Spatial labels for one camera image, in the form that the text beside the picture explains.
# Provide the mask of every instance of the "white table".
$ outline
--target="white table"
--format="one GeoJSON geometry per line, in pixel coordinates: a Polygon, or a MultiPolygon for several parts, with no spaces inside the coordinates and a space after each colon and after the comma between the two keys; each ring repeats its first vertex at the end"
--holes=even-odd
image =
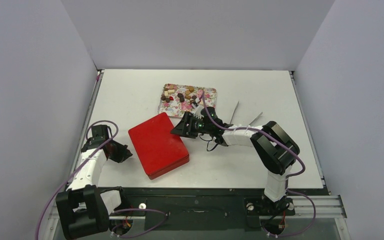
{"type": "MultiPolygon", "coordinates": [[[[234,124],[254,125],[276,121],[298,144],[306,171],[289,180],[296,189],[323,188],[315,156],[288,71],[256,70],[141,70],[106,69],[90,123],[111,120],[118,124],[115,140],[129,146],[133,156],[123,163],[107,161],[99,187],[137,188],[264,188],[267,170],[253,148],[218,146],[206,151],[206,142],[182,138],[190,161],[154,180],[145,174],[128,130],[157,114],[162,87],[166,83],[216,88],[216,112],[229,122],[238,100],[234,124]]],[[[173,125],[178,118],[172,118],[173,125]]],[[[292,172],[301,169],[297,162],[292,172]]]]}

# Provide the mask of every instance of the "red lid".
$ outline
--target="red lid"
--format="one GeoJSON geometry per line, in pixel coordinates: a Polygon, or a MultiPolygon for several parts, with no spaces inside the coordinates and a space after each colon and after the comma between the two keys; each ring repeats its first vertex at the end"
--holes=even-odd
{"type": "Polygon", "coordinates": [[[172,170],[170,166],[178,161],[189,160],[181,138],[170,133],[173,128],[172,121],[163,112],[128,131],[140,163],[150,177],[166,168],[172,170]]]}

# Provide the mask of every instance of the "red box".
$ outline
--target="red box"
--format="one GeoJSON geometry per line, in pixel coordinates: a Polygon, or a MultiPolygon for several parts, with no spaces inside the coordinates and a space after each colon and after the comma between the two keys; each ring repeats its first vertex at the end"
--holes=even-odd
{"type": "Polygon", "coordinates": [[[189,162],[189,152],[165,112],[131,128],[131,142],[150,179],[155,179],[189,162]]]}

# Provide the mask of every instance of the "gray wall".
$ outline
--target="gray wall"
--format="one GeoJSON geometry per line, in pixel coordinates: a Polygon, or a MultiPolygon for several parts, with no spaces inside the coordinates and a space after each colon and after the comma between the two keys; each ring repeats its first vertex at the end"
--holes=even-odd
{"type": "Polygon", "coordinates": [[[334,0],[62,0],[99,68],[294,70],[334,0]]]}
{"type": "Polygon", "coordinates": [[[95,78],[59,0],[0,0],[0,239],[33,239],[68,175],[95,78]]]}
{"type": "Polygon", "coordinates": [[[295,78],[352,239],[384,239],[384,1],[336,0],[295,78]]]}

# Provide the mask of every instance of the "wall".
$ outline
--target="wall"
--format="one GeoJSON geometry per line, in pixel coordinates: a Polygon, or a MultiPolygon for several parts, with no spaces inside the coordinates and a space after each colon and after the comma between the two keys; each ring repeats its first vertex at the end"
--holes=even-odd
{"type": "Polygon", "coordinates": [[[62,0],[98,68],[295,70],[334,0],[62,0]]]}
{"type": "Polygon", "coordinates": [[[73,162],[96,73],[59,0],[0,0],[0,239],[33,239],[73,162]]]}
{"type": "Polygon", "coordinates": [[[352,239],[384,239],[384,1],[336,0],[295,79],[352,239]]]}

